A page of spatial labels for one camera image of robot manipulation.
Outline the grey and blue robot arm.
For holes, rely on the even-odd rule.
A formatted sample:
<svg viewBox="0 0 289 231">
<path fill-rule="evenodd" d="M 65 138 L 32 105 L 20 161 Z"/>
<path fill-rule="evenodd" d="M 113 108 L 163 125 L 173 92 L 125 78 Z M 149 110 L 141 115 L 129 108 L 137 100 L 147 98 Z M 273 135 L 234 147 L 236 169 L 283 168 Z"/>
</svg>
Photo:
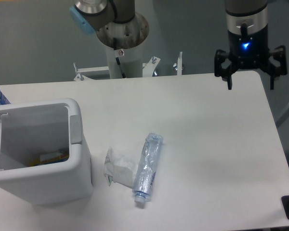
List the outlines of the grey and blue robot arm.
<svg viewBox="0 0 289 231">
<path fill-rule="evenodd" d="M 265 0 L 227 0 L 224 3 L 229 52 L 217 50 L 214 74 L 232 88 L 232 75 L 238 70 L 260 69 L 270 82 L 287 74 L 286 48 L 268 48 L 268 15 Z M 132 0 L 78 0 L 69 13 L 86 34 L 95 33 L 108 48 L 111 78 L 143 75 L 137 53 L 148 37 L 147 20 L 135 11 Z"/>
</svg>

